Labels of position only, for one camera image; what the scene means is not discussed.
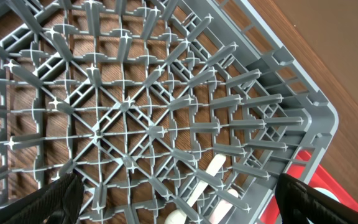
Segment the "dish rack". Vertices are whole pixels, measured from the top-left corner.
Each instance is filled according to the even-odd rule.
[[[10,197],[10,175],[31,173],[41,188],[47,184],[46,172],[53,171],[52,180],[77,172],[88,195],[80,220],[103,222],[123,213],[126,222],[142,223],[138,212],[146,210],[153,214],[150,222],[158,223],[162,210],[174,205],[191,221],[207,223],[214,206],[224,199],[234,206],[221,223],[258,222],[280,173],[291,165],[303,166],[300,179],[309,182],[337,130],[335,108],[249,1],[139,2],[139,7],[129,9],[126,0],[116,0],[111,7],[93,0],[56,0],[48,5],[38,0],[6,1],[24,23],[0,41],[0,208],[17,200]],[[235,13],[227,10],[230,5]],[[58,11],[63,12],[63,22],[40,25]],[[85,13],[88,30],[70,22],[73,11]],[[116,15],[117,26],[102,30],[102,15]],[[128,29],[127,17],[141,19],[142,30]],[[163,26],[163,32],[155,35],[157,26]],[[75,55],[71,36],[90,37],[94,47]],[[100,38],[111,38],[116,52],[102,53]],[[39,47],[41,40],[52,46],[52,53]],[[165,45],[163,58],[150,53],[149,44],[158,41]],[[143,54],[132,57],[136,42],[142,42]],[[212,45],[215,52],[207,50]],[[19,63],[20,58],[30,60],[33,70]],[[119,67],[118,78],[106,79],[101,65],[108,64]],[[126,67],[135,65],[144,66],[141,80],[126,73]],[[73,69],[82,80],[72,78]],[[50,87],[55,85],[64,86],[65,94],[54,94]],[[20,86],[34,89],[34,99],[31,108],[12,110],[9,89]],[[118,90],[118,96],[110,89]],[[110,105],[98,104],[102,94]],[[140,95],[145,95],[143,103],[137,102]],[[96,97],[96,104],[82,106],[90,96]],[[80,116],[84,111],[96,114],[94,124]],[[209,121],[198,122],[201,111],[206,111]],[[49,113],[67,118],[66,135],[45,134],[43,116]],[[31,114],[34,132],[9,134],[12,114]],[[118,119],[123,120],[122,131],[111,131]],[[75,133],[74,120],[86,133]],[[140,128],[132,130],[129,120]],[[227,144],[217,141],[223,132],[228,135]],[[133,135],[141,138],[131,146]],[[114,136],[122,138],[123,144],[108,139]],[[200,144],[205,136],[211,140],[210,147]],[[89,139],[89,143],[77,149],[77,139]],[[50,149],[45,144],[54,141],[64,142],[67,158],[46,164],[44,154]],[[156,150],[155,142],[163,150]],[[190,148],[182,148],[183,142]],[[12,153],[30,147],[36,151],[33,164],[10,166]],[[97,159],[81,160],[92,147],[97,149]],[[296,159],[302,151],[311,154],[308,161]],[[203,172],[201,161],[216,153],[227,155],[229,162],[213,177]],[[115,167],[105,173],[101,168],[105,164]],[[96,175],[85,171],[85,166],[96,167]],[[125,178],[113,181],[120,169]],[[133,178],[135,172],[139,178]],[[185,201],[200,180],[210,188],[193,210]],[[145,185],[151,199],[134,202],[137,187]],[[239,198],[227,194],[230,188],[238,191]],[[122,191],[125,201],[108,205],[115,200],[108,190]]]

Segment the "wooden surface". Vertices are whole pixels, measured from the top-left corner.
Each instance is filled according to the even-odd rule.
[[[358,103],[358,0],[276,0]]]

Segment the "red plastic container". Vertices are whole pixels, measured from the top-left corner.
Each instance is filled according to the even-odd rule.
[[[310,159],[310,154],[306,151],[301,151],[297,155],[296,159],[308,161]],[[303,166],[292,165],[287,174],[299,178],[303,172],[303,168]],[[309,186],[321,187],[329,190],[342,204],[358,212],[358,203],[339,185],[339,183],[336,182],[336,180],[334,180],[333,177],[330,176],[330,174],[321,165],[317,167],[316,172],[309,182]],[[266,224],[274,223],[279,214],[280,211],[278,209],[276,199],[273,197],[262,214],[260,221]]]

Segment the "gray plastic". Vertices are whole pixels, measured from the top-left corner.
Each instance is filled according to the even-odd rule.
[[[117,0],[114,9],[107,8],[101,2],[92,0],[85,1],[81,5],[72,4],[70,0],[56,0],[50,5],[43,7],[38,0],[31,0],[28,4],[23,0],[7,1],[7,5],[23,20],[24,24],[14,30],[7,37],[0,41],[0,156],[2,166],[0,167],[0,180],[4,182],[0,193],[0,208],[3,208],[15,199],[9,198],[8,175],[12,172],[32,172],[39,188],[45,185],[44,172],[58,168],[53,180],[69,172],[77,172],[83,176],[84,181],[91,182],[94,187],[86,184],[86,191],[92,195],[81,208],[80,220],[103,221],[124,212],[128,223],[140,223],[137,216],[137,209],[144,208],[153,211],[154,223],[157,222],[159,210],[167,203],[175,203],[177,208],[182,209],[190,220],[196,223],[208,223],[208,217],[214,206],[224,199],[232,203],[232,210],[226,215],[222,223],[255,223],[259,222],[262,212],[272,198],[277,177],[280,173],[286,172],[292,164],[303,166],[304,171],[300,179],[308,182],[311,179],[317,165],[324,155],[331,142],[338,125],[336,110],[313,80],[302,69],[300,64],[293,58],[291,53],[279,41],[277,36],[267,26],[255,9],[246,0],[234,1],[239,9],[250,19],[251,25],[243,29],[238,28],[236,23],[224,12],[223,7],[227,0],[221,4],[213,0],[151,0],[155,7],[147,7],[142,1],[142,7],[134,11],[126,10],[126,0]],[[179,21],[174,11],[180,7],[188,16],[184,21]],[[65,11],[64,24],[54,24],[51,29],[43,28],[40,23],[46,21],[54,12]],[[67,11],[85,11],[89,31],[79,30],[73,25],[67,24]],[[109,32],[101,32],[100,15],[119,15],[119,28]],[[122,16],[133,16],[143,18],[143,30],[140,35],[133,34],[130,30],[122,28]],[[158,20],[165,23],[165,33],[153,36]],[[175,27],[184,38],[171,32],[168,23]],[[244,32],[251,28],[257,28],[263,37],[272,46],[272,50],[261,53],[257,47],[244,35]],[[211,55],[200,43],[197,37],[204,33],[218,51]],[[96,50],[82,56],[74,56],[68,47],[68,35],[90,35],[96,41],[97,37],[117,37],[117,55],[108,57]],[[50,55],[38,49],[38,41],[45,39],[56,50]],[[145,55],[137,58],[129,58],[129,50],[134,39],[142,40],[163,40],[166,42],[167,57],[158,59],[149,55],[145,44]],[[169,46],[178,43],[170,52]],[[178,59],[185,52],[186,58]],[[29,71],[17,63],[17,58],[30,58],[35,66],[34,71]],[[90,67],[83,69],[80,62],[88,62]],[[128,80],[122,76],[122,80],[104,82],[103,72],[98,68],[99,63],[115,63],[121,65],[121,73],[124,74],[123,65],[133,63],[144,64],[146,68],[156,65],[149,74],[146,69],[146,77],[142,82]],[[202,69],[193,74],[195,65],[201,65]],[[68,73],[70,66],[78,69],[85,77],[84,82],[70,80]],[[240,75],[231,77],[226,69],[234,66]],[[289,68],[295,77],[285,79],[278,73],[283,68]],[[17,76],[21,81],[6,79],[5,69]],[[54,80],[54,77],[61,70],[65,72],[64,80]],[[168,80],[159,81],[163,73],[168,73]],[[218,81],[216,76],[220,75],[224,81]],[[290,84],[300,82],[305,91],[295,92]],[[7,87],[32,86],[35,89],[35,98],[32,107],[23,110],[7,109]],[[64,85],[67,91],[65,99],[55,96],[45,86]],[[73,92],[70,85],[75,85]],[[208,87],[209,103],[198,103],[193,89],[201,85]],[[213,93],[218,85],[225,85],[227,96],[214,98]],[[117,100],[105,87],[121,86],[122,101]],[[134,96],[124,99],[124,91],[130,86],[139,86],[140,90]],[[178,96],[173,96],[176,86],[184,86]],[[102,91],[115,104],[109,107],[81,108],[78,107],[81,101],[95,93],[95,90]],[[256,90],[259,97],[251,97],[250,90]],[[138,106],[135,104],[140,92],[147,92],[147,105]],[[149,92],[156,95],[165,105],[158,105],[151,100]],[[41,98],[51,99],[53,109],[42,107]],[[207,107],[210,110],[211,121],[208,123],[195,122],[195,115],[200,107]],[[153,122],[150,118],[154,108],[165,108],[166,111]],[[229,119],[227,124],[221,124],[216,117],[218,109],[227,108]],[[238,108],[242,109],[242,119],[234,119],[233,112]],[[96,110],[108,111],[103,116],[98,116],[95,125],[85,122],[79,115],[79,111]],[[188,110],[189,126],[178,128],[174,111]],[[109,112],[117,111],[112,116]],[[61,113],[68,116],[66,136],[43,136],[43,113]],[[7,116],[11,113],[31,113],[37,126],[36,133],[24,134],[21,136],[7,135]],[[124,116],[124,132],[109,132],[108,127],[114,125],[118,116]],[[128,124],[125,117],[131,117],[144,130],[128,131]],[[169,127],[160,124],[163,117],[169,117]],[[72,134],[72,119],[77,119],[84,124],[92,134]],[[218,144],[216,136],[222,129],[229,130],[230,145]],[[244,132],[244,142],[236,138],[234,131]],[[183,141],[178,136],[181,131],[190,132],[191,149],[177,148],[176,143]],[[212,147],[203,149],[197,140],[197,133],[208,133],[212,137]],[[144,134],[142,140],[133,148],[129,149],[127,136],[131,134]],[[125,150],[117,150],[115,142],[106,139],[107,136],[124,135],[126,139]],[[162,139],[169,137],[169,144]],[[77,156],[73,155],[73,140],[79,138],[90,138],[92,141]],[[66,140],[70,158],[64,164],[44,164],[44,142]],[[167,152],[156,153],[152,144],[142,145],[142,141],[149,139],[150,142],[157,141],[162,144]],[[101,142],[106,143],[110,149],[101,147]],[[9,167],[8,150],[20,151],[27,147],[37,147],[37,157],[32,167],[18,169]],[[91,147],[96,146],[99,154],[105,154],[108,159],[97,161],[79,161],[78,159]],[[224,166],[219,173],[213,177],[198,168],[198,161],[203,154],[212,150],[214,153],[227,155],[230,159],[230,166]],[[263,150],[262,155],[257,158],[254,151]],[[311,153],[309,161],[300,161],[297,154],[307,150]],[[111,154],[114,151],[119,154],[115,157]],[[165,156],[165,160],[156,166],[155,160]],[[140,158],[150,159],[151,174],[145,171],[138,164]],[[187,172],[179,169],[177,162],[180,161],[189,168]],[[101,166],[113,162],[117,167],[107,177],[102,176],[99,169],[99,179],[95,179],[85,172],[80,166],[92,164]],[[126,170],[125,181],[112,182],[116,172],[124,167]],[[144,177],[131,179],[129,173],[139,171]],[[229,173],[228,178],[223,181],[224,173]],[[242,186],[235,184],[239,175],[246,175],[246,181]],[[171,192],[164,180],[173,180],[175,191]],[[203,180],[212,188],[212,192],[204,193],[197,201],[197,212],[187,205],[186,200],[199,180]],[[141,183],[148,182],[152,186],[153,199],[146,202],[131,203],[131,191]],[[127,192],[127,205],[108,207],[107,190],[110,188],[125,189]],[[227,189],[233,188],[239,193],[239,198],[227,193]]]

